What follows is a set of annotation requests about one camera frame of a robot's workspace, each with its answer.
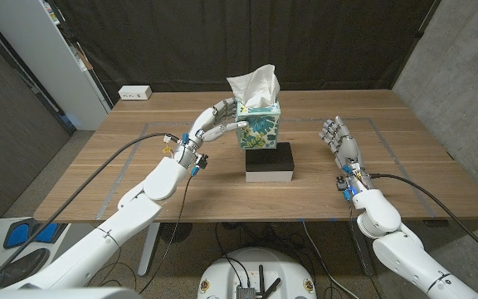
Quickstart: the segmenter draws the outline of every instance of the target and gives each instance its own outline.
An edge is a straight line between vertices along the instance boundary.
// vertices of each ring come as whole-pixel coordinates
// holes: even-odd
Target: blue object
[[[46,228],[44,228],[34,239],[36,242],[43,242],[43,243],[49,243],[51,239],[53,238],[53,234],[55,233],[57,223],[51,223],[47,225]]]
[[[351,196],[349,195],[349,191],[347,189],[342,192],[342,195],[344,196],[344,199],[346,199],[346,201],[349,201],[351,199]]]
[[[183,133],[182,134],[182,142],[186,145],[189,143],[189,134],[188,133]]]
[[[12,247],[24,243],[29,237],[29,225],[21,224],[15,227],[7,239],[7,246]]]
[[[191,170],[191,176],[197,175],[199,170],[200,170],[200,167],[198,166],[193,167],[193,170]]]

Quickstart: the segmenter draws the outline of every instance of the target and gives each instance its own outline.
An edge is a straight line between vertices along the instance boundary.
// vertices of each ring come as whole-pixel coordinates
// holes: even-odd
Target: black box
[[[289,182],[294,170],[289,142],[278,142],[275,149],[246,151],[247,182]]]

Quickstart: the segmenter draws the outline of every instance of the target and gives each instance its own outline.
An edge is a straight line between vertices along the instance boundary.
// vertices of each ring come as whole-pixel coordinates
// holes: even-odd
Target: wooden table
[[[45,221],[120,146],[152,132],[181,136],[207,107],[231,92],[154,93],[145,101],[120,101],[52,189],[34,217]],[[407,177],[435,194],[459,218],[478,219],[478,186],[392,91],[282,91],[278,141],[291,144],[295,172],[288,183],[246,183],[245,151],[231,132],[199,150],[208,166],[193,178],[182,222],[347,220],[349,209],[335,188],[341,175],[318,137],[327,118],[343,117],[358,141],[369,173]],[[107,219],[119,199],[163,157],[163,140],[127,149],[68,206],[59,222]],[[157,222],[175,222],[187,180],[159,202]],[[424,194],[393,179],[374,184],[404,219],[446,214]]]

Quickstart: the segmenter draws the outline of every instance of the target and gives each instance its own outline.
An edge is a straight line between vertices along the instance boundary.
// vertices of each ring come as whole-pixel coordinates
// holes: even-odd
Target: wire
[[[169,241],[169,244],[167,245],[167,248],[165,249],[165,253],[163,254],[163,257],[162,257],[162,260],[159,261],[159,265],[158,267],[156,268],[156,271],[154,272],[153,276],[150,278],[149,282],[147,282],[147,284],[145,285],[145,287],[143,287],[141,289],[141,291],[139,291],[139,294],[141,295],[141,293],[143,293],[145,291],[145,289],[147,287],[149,287],[150,283],[154,280],[154,278],[156,277],[156,274],[158,274],[158,271],[159,269],[162,267],[163,265],[163,261],[165,261],[165,257],[167,257],[167,252],[169,251],[169,248],[171,247],[171,244],[173,243],[173,240],[174,240],[174,235],[176,234],[176,228],[178,227],[178,224],[180,223],[180,218],[182,217],[182,211],[183,211],[183,205],[186,203],[186,194],[188,193],[188,187],[189,187],[189,182],[191,182],[191,179],[193,177],[190,176],[189,179],[188,179],[188,183],[186,184],[186,189],[185,191],[183,192],[183,200],[182,200],[182,207],[180,208],[180,214],[178,215],[178,219],[176,221],[176,225],[174,225],[174,230],[173,230],[173,235],[171,236],[171,240]]]
[[[337,282],[332,276],[331,274],[329,273],[328,271],[328,268],[325,266],[325,263],[324,263],[324,259],[322,258],[322,255],[320,254],[320,251],[319,249],[316,247],[316,244],[315,242],[313,241],[313,238],[311,238],[311,236],[309,235],[309,232],[307,231],[307,227],[305,226],[305,221],[302,221],[302,224],[304,225],[304,230],[305,230],[305,234],[307,235],[307,238],[310,240],[311,244],[313,245],[313,247],[315,248],[315,251],[316,251],[316,254],[319,256],[319,259],[322,263],[322,267],[324,268],[325,272],[328,274],[329,276],[329,279],[331,279],[331,281],[336,284],[337,286],[339,286],[341,289],[343,289],[343,291],[345,291],[348,295],[352,296],[353,298],[355,299],[359,299],[355,294],[353,294],[349,289],[347,289],[346,287],[344,287],[343,285],[341,285],[339,282]]]
[[[130,141],[128,144],[126,145],[123,145],[120,149],[118,149],[114,154],[112,154],[111,157],[109,157],[84,183],[82,183],[82,185],[57,209],[56,212],[54,212],[50,217],[49,219],[47,219],[47,221],[44,222],[44,224],[42,224],[30,237],[28,240],[26,240],[24,242],[24,244],[22,244],[0,267],[0,274],[3,273],[3,271],[5,271],[5,269],[7,269],[8,265],[20,254],[22,253],[22,251],[32,242],[34,241],[34,239],[38,236],[38,234],[40,234],[44,228],[47,227],[47,225],[51,224],[55,219],[56,217],[58,217],[58,215],[60,215],[64,209],[67,208],[67,206],[73,201],[73,199],[75,199],[77,197],[77,195],[79,195],[79,193],[91,182],[91,180],[93,180],[104,168],[106,168],[106,166],[112,162],[112,160],[115,159],[115,157],[117,157],[119,154],[121,154],[121,152],[123,152],[124,150],[128,149],[130,146],[140,142],[141,140],[146,140],[147,138],[150,138],[150,137],[156,137],[156,136],[169,136],[171,137],[171,140],[177,142],[178,141],[178,137],[174,136],[174,135],[171,135],[169,133],[152,133],[152,134],[148,134],[148,135],[145,135],[145,136],[141,136],[135,140],[132,140]]]
[[[239,273],[237,273],[236,268],[232,265],[232,262],[230,262],[230,258],[227,257],[227,255],[224,253],[224,249],[222,249],[221,241],[219,241],[219,235],[217,234],[218,225],[219,225],[219,223],[215,223],[215,239],[217,240],[217,244],[219,245],[219,248],[221,249],[222,255],[224,256],[224,258],[226,258],[226,260],[228,260],[228,262],[230,263],[230,266],[232,266],[233,271],[237,275],[237,279],[239,279],[239,285],[242,287],[242,281],[241,281],[241,277],[239,276]],[[248,272],[246,272],[246,277],[247,277],[247,280],[250,281],[250,278],[248,277]]]
[[[134,290],[136,291],[138,289],[138,282],[136,281],[136,273],[134,272],[134,270],[132,269],[132,267],[130,267],[129,265],[125,264],[124,262],[118,262],[119,265],[124,265],[126,266],[131,272],[132,272],[132,277],[134,277]]]
[[[250,278],[248,277],[248,271],[246,270],[245,266],[242,265],[241,262],[237,261],[237,260],[236,260],[235,258],[233,258],[233,257],[220,257],[220,258],[226,258],[226,259],[228,260],[228,262],[230,262],[230,260],[232,260],[233,262],[238,263],[239,266],[241,266],[242,269],[245,270],[245,273],[246,273],[246,285],[247,285],[248,287],[250,287]]]
[[[117,265],[117,263],[119,262],[120,257],[121,257],[121,247],[119,247],[119,254],[117,255],[117,258],[115,259],[114,266],[108,271],[108,273],[106,273],[105,278],[103,278],[103,280],[99,282],[99,285],[101,285],[106,280],[106,278],[109,276],[109,274],[112,273],[112,271],[114,271],[115,265]]]
[[[101,283],[101,284],[99,285],[99,287],[104,286],[104,285],[105,285],[106,283],[108,283],[108,282],[115,282],[115,283],[117,283],[117,285],[118,285],[119,287],[122,287],[122,286],[121,286],[121,283],[120,283],[117,279],[110,279],[110,280],[107,281],[107,282]]]
[[[325,293],[328,291],[328,290],[331,290],[331,295],[329,295],[329,298],[333,298],[333,290],[337,291],[337,293],[339,294],[340,298],[342,298],[342,294],[340,293],[339,289],[336,288],[336,287],[333,287],[333,286],[330,286],[330,287],[327,287],[324,291],[324,299],[325,299]]]
[[[427,195],[428,197],[430,197],[432,200],[435,201],[435,203],[437,203],[440,208],[442,208],[444,211],[446,211],[446,213],[451,216],[451,218],[453,218],[453,220],[455,220],[456,223],[458,223],[458,225],[468,234],[470,235],[471,238],[473,238],[477,243],[478,243],[478,237],[472,233],[466,226],[464,226],[464,224],[462,224],[461,220],[455,216],[455,214],[449,209],[446,207],[446,205],[444,203],[442,203],[440,200],[438,200],[434,195],[432,195],[429,191],[425,190],[423,187],[421,187],[420,185],[416,184],[416,183],[413,183],[412,181],[408,180],[408,179],[405,179],[405,178],[402,178],[400,176],[397,176],[397,175],[393,175],[393,174],[370,174],[370,178],[371,179],[376,179],[376,178],[391,178],[391,179],[398,179],[404,183],[407,183],[407,184],[410,184],[412,187],[422,191],[425,195]]]

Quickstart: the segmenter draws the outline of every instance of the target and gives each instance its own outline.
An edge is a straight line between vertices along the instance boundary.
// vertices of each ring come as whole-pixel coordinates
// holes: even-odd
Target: white power outlet
[[[123,86],[118,93],[123,100],[147,100],[153,92],[150,86]]]

